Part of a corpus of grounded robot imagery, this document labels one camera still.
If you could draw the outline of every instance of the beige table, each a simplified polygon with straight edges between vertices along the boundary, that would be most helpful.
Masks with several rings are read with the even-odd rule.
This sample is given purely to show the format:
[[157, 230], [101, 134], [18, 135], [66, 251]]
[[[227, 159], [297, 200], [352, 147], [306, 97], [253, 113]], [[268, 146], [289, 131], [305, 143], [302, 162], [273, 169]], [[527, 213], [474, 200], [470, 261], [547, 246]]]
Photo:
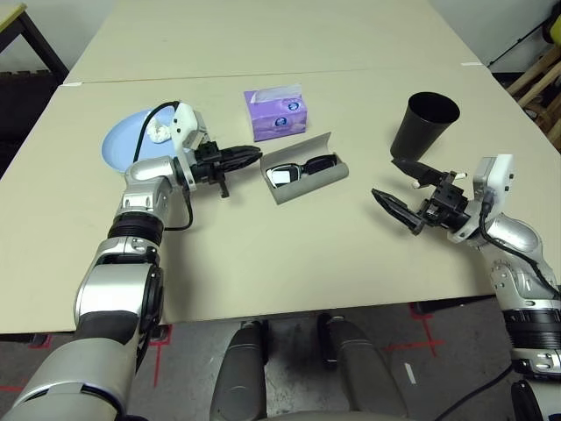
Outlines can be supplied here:
[[425, 0], [118, 0], [67, 82], [474, 61]]
[[[259, 143], [270, 152], [332, 132], [330, 149], [348, 178], [276, 205], [257, 165], [193, 194], [195, 224], [162, 244], [168, 322], [407, 302], [490, 293], [478, 255], [444, 230], [413, 237], [370, 194], [393, 192], [416, 207], [427, 190], [390, 164], [389, 144], [408, 96], [436, 90], [462, 115], [427, 152], [436, 168], [471, 173], [482, 156], [515, 155], [506, 213], [541, 234], [561, 274], [561, 160], [485, 68], [379, 68], [60, 87], [0, 181], [0, 332], [74, 328], [75, 292], [105, 238], [124, 180], [100, 156], [121, 118], [180, 98], [204, 116], [220, 146], [251, 144], [242, 92], [301, 82], [308, 132]], [[468, 196], [471, 181], [462, 182]], [[181, 222], [176, 208], [172, 223]]]

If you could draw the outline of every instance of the white wall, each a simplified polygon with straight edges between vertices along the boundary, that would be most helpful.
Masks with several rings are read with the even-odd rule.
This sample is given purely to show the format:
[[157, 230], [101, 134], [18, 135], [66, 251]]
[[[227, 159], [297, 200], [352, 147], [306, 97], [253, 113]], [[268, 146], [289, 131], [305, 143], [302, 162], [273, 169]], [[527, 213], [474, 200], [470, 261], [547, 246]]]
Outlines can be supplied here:
[[[0, 0], [0, 4], [18, 0]], [[115, 0], [23, 0], [27, 14], [62, 61], [71, 68], [96, 34]], [[18, 37], [0, 54], [0, 71], [46, 68]]]
[[[430, 0], [448, 25], [488, 65], [517, 39], [543, 22], [557, 0]], [[543, 50], [541, 31], [528, 37], [490, 68], [494, 72], [524, 71]]]
[[[16, 0], [0, 0], [0, 3], [14, 1]], [[28, 5], [27, 12], [37, 27], [71, 68], [110, 12], [115, 0], [26, 0], [25, 2]], [[549, 15], [550, 8], [556, 0], [430, 0], [430, 2], [481, 62], [487, 65], [518, 38], [542, 22]], [[491, 69], [496, 72], [523, 71], [547, 48], [538, 33], [494, 64]], [[45, 66], [22, 39], [15, 40], [0, 54], [0, 71], [39, 68]]]

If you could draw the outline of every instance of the black sunglasses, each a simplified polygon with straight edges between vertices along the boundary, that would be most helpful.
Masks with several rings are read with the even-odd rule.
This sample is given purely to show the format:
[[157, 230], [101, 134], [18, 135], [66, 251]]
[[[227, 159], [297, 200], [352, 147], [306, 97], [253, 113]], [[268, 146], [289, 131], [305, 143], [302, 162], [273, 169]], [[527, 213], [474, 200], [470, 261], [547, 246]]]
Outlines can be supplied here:
[[304, 165], [277, 165], [276, 167], [269, 168], [265, 174], [273, 187], [278, 188], [290, 182], [300, 180], [303, 174], [312, 175], [327, 168], [335, 167], [336, 165], [337, 156], [335, 154], [320, 155], [307, 160]]

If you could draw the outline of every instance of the purple tissue box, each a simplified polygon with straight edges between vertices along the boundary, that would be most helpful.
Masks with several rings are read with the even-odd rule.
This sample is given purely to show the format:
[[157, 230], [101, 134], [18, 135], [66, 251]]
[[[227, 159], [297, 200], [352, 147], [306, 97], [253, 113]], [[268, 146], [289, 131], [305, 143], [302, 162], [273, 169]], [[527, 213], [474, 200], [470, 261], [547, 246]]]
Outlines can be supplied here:
[[306, 132], [308, 109], [301, 96], [252, 103], [255, 92], [257, 91], [248, 90], [244, 92], [244, 96], [256, 142]]

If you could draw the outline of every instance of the white tissue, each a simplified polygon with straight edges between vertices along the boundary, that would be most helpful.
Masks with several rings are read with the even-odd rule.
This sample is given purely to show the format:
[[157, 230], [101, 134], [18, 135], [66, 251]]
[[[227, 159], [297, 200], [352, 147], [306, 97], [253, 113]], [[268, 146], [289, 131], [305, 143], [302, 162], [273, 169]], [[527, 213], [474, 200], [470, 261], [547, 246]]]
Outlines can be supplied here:
[[146, 133], [148, 133], [148, 137], [154, 143], [163, 143], [172, 138], [169, 127], [163, 125], [156, 117], [152, 117], [148, 122]]
[[294, 85], [257, 90], [250, 103], [268, 103], [276, 99], [298, 98], [300, 96], [302, 96], [302, 86], [300, 83], [295, 83]]

